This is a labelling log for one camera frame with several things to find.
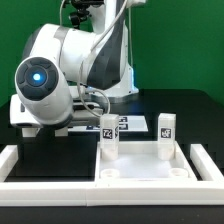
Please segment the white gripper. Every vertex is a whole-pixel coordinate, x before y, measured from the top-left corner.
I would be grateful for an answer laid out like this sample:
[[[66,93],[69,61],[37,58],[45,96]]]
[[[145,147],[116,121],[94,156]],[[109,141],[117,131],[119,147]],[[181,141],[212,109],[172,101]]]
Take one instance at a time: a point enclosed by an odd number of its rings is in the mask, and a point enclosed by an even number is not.
[[[60,129],[66,126],[98,125],[99,115],[103,109],[89,102],[88,111],[81,102],[73,103],[70,94],[67,96],[50,95],[40,101],[24,98],[20,100],[14,94],[10,103],[10,123],[18,128],[53,127]]]

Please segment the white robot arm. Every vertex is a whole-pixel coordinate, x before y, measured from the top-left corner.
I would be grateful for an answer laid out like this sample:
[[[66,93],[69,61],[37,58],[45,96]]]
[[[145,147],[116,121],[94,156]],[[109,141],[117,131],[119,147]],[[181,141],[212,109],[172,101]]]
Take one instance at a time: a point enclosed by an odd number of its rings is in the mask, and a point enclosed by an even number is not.
[[[98,123],[109,108],[138,93],[128,62],[125,11],[147,0],[71,0],[71,28],[45,24],[29,37],[15,72],[10,123],[18,128]]]

